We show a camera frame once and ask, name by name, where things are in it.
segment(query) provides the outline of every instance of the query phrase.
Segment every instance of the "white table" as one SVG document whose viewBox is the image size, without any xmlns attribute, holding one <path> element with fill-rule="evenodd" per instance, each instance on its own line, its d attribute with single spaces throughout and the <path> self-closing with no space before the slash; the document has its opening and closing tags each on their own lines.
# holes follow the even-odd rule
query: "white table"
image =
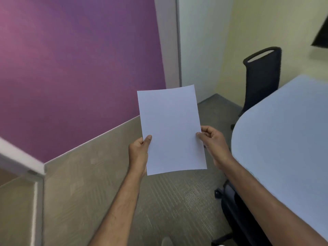
<svg viewBox="0 0 328 246">
<path fill-rule="evenodd" d="M 300 75 L 245 112 L 233 156 L 328 240 L 328 82 Z"/>
</svg>

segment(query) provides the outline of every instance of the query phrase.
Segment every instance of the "person's left arm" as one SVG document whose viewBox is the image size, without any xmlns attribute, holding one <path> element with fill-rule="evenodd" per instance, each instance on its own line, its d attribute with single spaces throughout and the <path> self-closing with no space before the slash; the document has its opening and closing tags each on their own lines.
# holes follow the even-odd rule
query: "person's left arm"
<svg viewBox="0 0 328 246">
<path fill-rule="evenodd" d="M 148 147 L 152 136 L 137 139 L 129 145 L 129 170 L 108 213 L 89 246 L 126 246 L 139 194 L 146 173 Z"/>
</svg>

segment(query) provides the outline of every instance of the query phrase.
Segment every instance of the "black chair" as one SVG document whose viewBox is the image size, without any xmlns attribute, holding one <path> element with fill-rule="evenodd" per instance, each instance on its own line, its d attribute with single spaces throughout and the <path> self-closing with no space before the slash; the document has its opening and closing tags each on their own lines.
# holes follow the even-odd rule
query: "black chair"
<svg viewBox="0 0 328 246">
<path fill-rule="evenodd" d="M 259 59 L 253 60 L 262 53 L 272 51 Z M 263 49 L 244 59 L 246 66 L 245 104 L 239 116 L 272 94 L 278 89 L 281 67 L 281 48 L 272 46 Z"/>
<path fill-rule="evenodd" d="M 223 190 L 215 190 L 215 198 L 221 199 L 221 207 L 232 233 L 212 241 L 213 246 L 221 245 L 229 239 L 233 239 L 238 246 L 272 246 L 228 180 L 224 183 Z"/>
</svg>

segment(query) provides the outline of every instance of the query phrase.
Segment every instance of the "shoe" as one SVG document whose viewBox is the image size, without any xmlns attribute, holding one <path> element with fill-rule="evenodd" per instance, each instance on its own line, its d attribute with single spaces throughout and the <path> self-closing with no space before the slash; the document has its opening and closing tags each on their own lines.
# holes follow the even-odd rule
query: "shoe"
<svg viewBox="0 0 328 246">
<path fill-rule="evenodd" d="M 162 246 L 174 246 L 172 240 L 167 236 L 162 240 Z"/>
</svg>

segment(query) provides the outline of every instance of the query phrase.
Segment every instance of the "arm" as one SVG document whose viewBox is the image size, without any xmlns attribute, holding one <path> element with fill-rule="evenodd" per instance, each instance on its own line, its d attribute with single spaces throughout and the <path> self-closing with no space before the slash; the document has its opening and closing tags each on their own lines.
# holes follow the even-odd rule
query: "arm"
<svg viewBox="0 0 328 246">
<path fill-rule="evenodd" d="M 328 245 L 312 227 L 276 199 L 235 160 L 221 132 L 210 126 L 202 126 L 202 133 L 197 135 L 214 158 L 214 164 L 224 171 L 234 185 L 272 245 Z"/>
<path fill-rule="evenodd" d="M 129 170 L 89 246 L 126 246 L 152 136 L 129 145 Z"/>
</svg>

